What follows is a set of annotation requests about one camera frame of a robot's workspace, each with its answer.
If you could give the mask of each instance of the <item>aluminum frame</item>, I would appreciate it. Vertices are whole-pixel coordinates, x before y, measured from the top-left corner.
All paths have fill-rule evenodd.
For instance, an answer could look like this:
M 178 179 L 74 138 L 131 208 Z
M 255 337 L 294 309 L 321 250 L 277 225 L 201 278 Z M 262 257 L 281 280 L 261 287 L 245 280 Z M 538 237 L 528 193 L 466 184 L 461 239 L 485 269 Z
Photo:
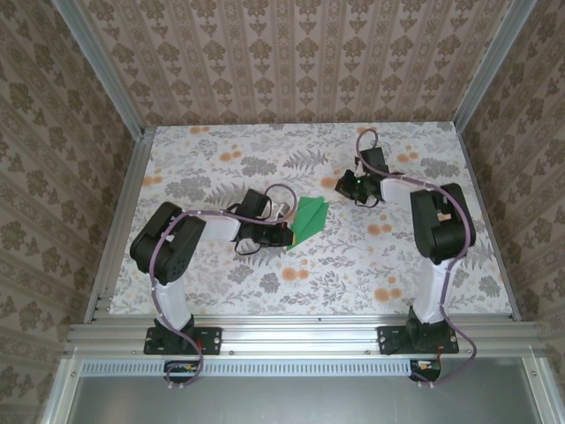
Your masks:
M 122 85 L 120 77 L 116 73 L 111 57 L 108 57 L 96 39 L 89 25 L 87 15 L 80 9 L 79 2 L 69 0 L 54 0 L 56 8 L 61 13 L 64 22 L 71 30 L 72 36 L 77 41 L 83 54 L 93 67 L 98 80 L 102 83 L 104 90 L 117 112 L 124 120 L 125 126 L 137 142 L 143 136 L 143 117 L 139 114 L 135 105 Z
M 117 205 L 108 243 L 104 249 L 100 271 L 94 284 L 84 324 L 73 325 L 64 348 L 64 358 L 57 372 L 52 396 L 49 399 L 44 424 L 66 422 L 78 386 L 84 360 L 126 360 L 140 362 L 148 359 L 195 359 L 193 356 L 144 355 L 143 344 L 147 328 L 153 325 L 152 315 L 110 314 L 113 291 L 131 227 L 139 190 L 149 160 L 155 129 L 146 131 L 134 149 L 122 194 Z M 458 133 L 465 161 L 469 156 Z M 512 315 L 467 314 L 453 315 L 454 323 L 468 334 L 478 346 L 479 357 L 521 358 L 528 371 L 532 393 L 544 424 L 561 422 L 565 414 L 547 361 L 538 358 L 543 352 L 534 322 L 520 322 L 516 301 L 509 289 L 508 276 L 500 251 L 493 238 L 486 208 L 477 180 L 468 166 L 478 195 L 486 227 L 501 267 L 504 284 L 510 298 Z M 200 326 L 223 328 L 222 354 L 207 357 L 207 361 L 257 360 L 341 360 L 375 361 L 389 359 L 379 353 L 376 328 L 403 325 L 405 315 L 202 315 L 195 317 Z M 449 357 L 467 357 L 471 347 L 459 340 L 460 352 Z M 398 355 L 399 359 L 425 359 L 425 355 Z
M 465 126 L 469 124 L 475 109 L 501 68 L 502 62 L 535 5 L 536 0 L 516 0 L 508 8 L 508 12 L 504 16 L 475 75 L 473 75 L 473 80 L 461 103 L 459 103 L 456 114 L 453 116 L 453 122 L 458 131 L 463 132 Z
M 96 273 L 84 322 L 92 321 L 99 296 L 103 293 L 113 294 L 116 288 L 117 277 L 120 273 L 127 239 L 132 227 L 135 207 L 138 202 L 141 185 L 143 184 L 145 169 L 151 155 L 155 132 L 156 128 L 147 129 L 141 141 L 133 147 L 132 159 L 125 174 L 122 192 L 117 201 L 114 219 L 112 220 L 108 240 L 102 253 L 98 272 Z

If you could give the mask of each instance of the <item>green cloth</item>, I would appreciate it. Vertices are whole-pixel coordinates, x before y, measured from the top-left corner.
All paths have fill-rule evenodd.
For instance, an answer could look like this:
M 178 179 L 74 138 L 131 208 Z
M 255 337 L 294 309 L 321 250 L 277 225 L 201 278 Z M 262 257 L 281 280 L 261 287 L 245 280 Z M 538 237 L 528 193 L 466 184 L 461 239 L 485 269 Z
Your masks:
M 329 205 L 324 201 L 323 197 L 300 198 L 291 228 L 294 232 L 294 243 L 292 246 L 288 246 L 287 250 L 299 245 L 324 229 L 328 208 Z

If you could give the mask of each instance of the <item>floral tablecloth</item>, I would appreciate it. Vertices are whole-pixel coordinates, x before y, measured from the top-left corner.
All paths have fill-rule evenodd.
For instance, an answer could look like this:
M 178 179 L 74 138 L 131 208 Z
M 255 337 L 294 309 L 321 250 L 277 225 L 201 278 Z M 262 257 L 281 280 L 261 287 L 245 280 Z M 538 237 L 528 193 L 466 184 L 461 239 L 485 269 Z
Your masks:
M 463 188 L 476 245 L 455 274 L 451 313 L 508 313 L 511 308 L 485 221 L 451 123 L 219 125 L 158 128 L 129 242 L 158 206 L 226 208 L 248 188 L 286 183 L 298 196 L 329 202 L 325 230 L 290 251 L 238 256 L 229 242 L 203 242 L 185 273 L 186 301 L 197 314 L 406 313 L 422 258 L 410 211 L 394 204 L 356 207 L 334 191 L 353 169 L 364 127 L 378 129 L 391 170 Z M 365 146 L 372 135 L 367 134 Z M 284 190 L 274 201 L 287 201 Z M 112 314 L 152 314 L 149 280 L 124 253 Z

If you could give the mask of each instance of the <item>patterned wall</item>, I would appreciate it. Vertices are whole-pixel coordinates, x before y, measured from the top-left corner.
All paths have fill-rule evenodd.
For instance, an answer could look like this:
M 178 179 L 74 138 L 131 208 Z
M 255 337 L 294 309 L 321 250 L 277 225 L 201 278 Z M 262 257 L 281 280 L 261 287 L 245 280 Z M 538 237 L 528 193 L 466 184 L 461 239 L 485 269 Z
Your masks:
M 0 422 L 34 422 L 132 140 L 49 1 L 0 2 Z
M 538 1 L 463 136 L 518 305 L 563 385 L 565 1 Z
M 146 125 L 450 120 L 510 0 L 80 0 Z

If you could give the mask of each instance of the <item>black mounting bracket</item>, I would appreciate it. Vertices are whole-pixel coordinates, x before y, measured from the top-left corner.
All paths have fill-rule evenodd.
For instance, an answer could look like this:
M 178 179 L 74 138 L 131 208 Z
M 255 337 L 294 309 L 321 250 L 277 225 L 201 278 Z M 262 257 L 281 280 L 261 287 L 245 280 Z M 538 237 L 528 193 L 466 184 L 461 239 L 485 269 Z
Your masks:
M 182 337 L 176 335 L 159 321 L 147 329 L 143 353 L 146 355 L 195 355 L 194 348 Z M 219 355 L 222 349 L 222 329 L 220 327 L 194 327 L 194 317 L 181 332 L 194 340 L 203 355 Z
M 382 355 L 459 353 L 455 331 L 445 322 L 424 324 L 412 307 L 406 325 L 377 327 Z
M 175 383 L 188 382 L 196 372 L 199 362 L 197 360 L 166 360 L 162 367 L 164 375 L 169 372 L 169 380 Z
M 440 378 L 440 357 L 438 356 L 434 360 L 411 360 L 410 370 L 412 374 L 408 378 L 410 378 L 413 382 L 435 382 L 438 378 Z

